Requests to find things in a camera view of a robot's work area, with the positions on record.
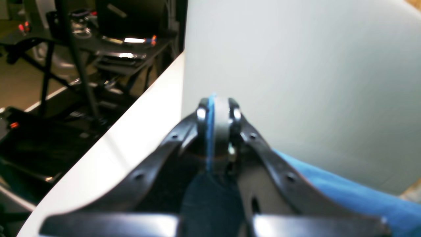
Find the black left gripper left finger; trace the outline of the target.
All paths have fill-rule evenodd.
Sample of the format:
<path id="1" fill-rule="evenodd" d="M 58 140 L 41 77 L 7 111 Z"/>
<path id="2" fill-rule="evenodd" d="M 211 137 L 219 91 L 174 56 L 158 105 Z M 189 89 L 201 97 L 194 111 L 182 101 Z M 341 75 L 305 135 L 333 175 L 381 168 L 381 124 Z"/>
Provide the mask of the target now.
<path id="1" fill-rule="evenodd" d="M 181 120 L 119 184 L 91 203 L 47 217 L 41 237 L 185 237 L 185 192 L 206 165 L 209 100 Z"/>

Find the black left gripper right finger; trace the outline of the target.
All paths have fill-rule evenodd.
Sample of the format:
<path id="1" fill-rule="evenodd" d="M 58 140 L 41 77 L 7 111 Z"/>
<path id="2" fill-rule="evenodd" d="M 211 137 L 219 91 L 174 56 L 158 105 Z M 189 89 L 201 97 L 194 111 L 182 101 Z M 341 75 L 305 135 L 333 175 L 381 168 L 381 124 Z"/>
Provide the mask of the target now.
<path id="1" fill-rule="evenodd" d="M 253 237 L 390 237 L 379 217 L 351 211 L 317 190 L 242 115 L 232 98 L 212 98 L 212 173 L 231 176 Z"/>

